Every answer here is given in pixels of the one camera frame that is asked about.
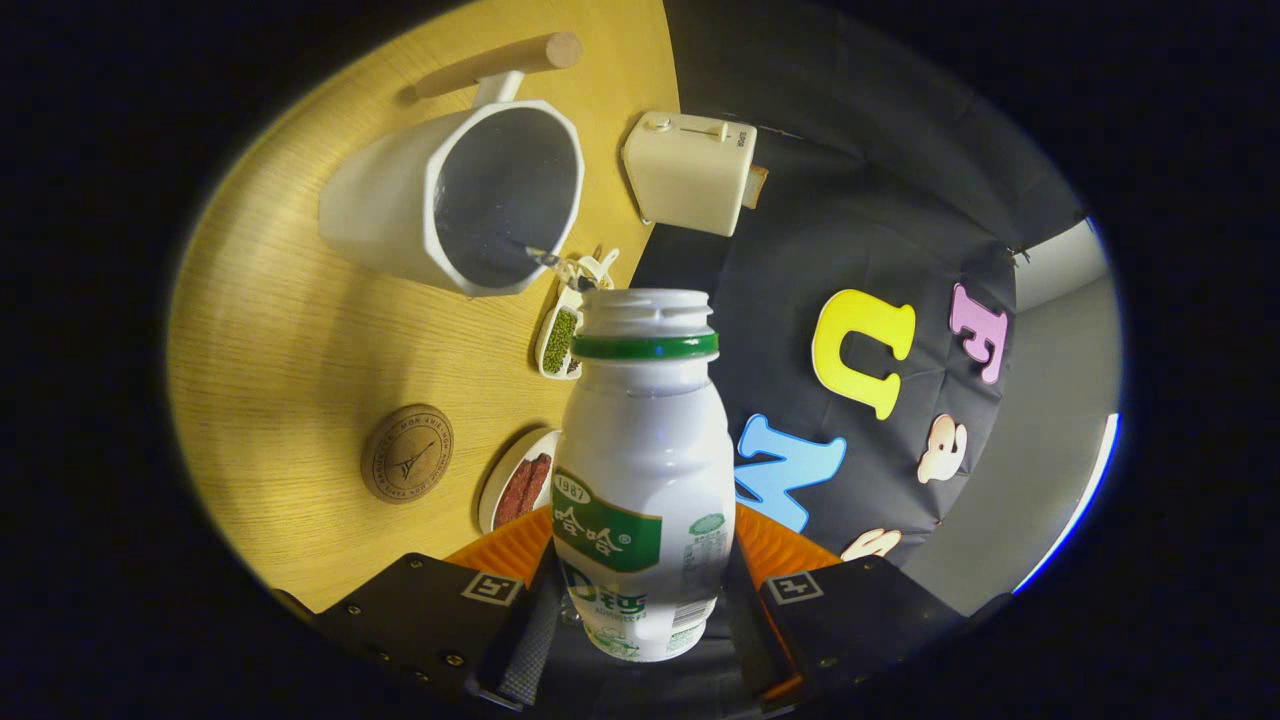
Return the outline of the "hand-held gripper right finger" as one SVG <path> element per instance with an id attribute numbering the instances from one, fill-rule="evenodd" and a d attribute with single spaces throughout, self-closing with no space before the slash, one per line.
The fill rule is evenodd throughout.
<path id="1" fill-rule="evenodd" d="M 888 560 L 842 561 L 745 505 L 723 580 L 745 687 L 765 714 L 870 688 L 969 625 Z"/>

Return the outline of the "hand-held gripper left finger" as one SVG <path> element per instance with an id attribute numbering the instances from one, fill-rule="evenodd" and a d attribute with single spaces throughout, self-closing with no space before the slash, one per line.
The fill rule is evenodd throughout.
<path id="1" fill-rule="evenodd" d="M 561 612 L 552 536 L 543 507 L 445 559 L 406 553 L 315 626 L 436 697 L 521 714 L 536 702 Z"/>

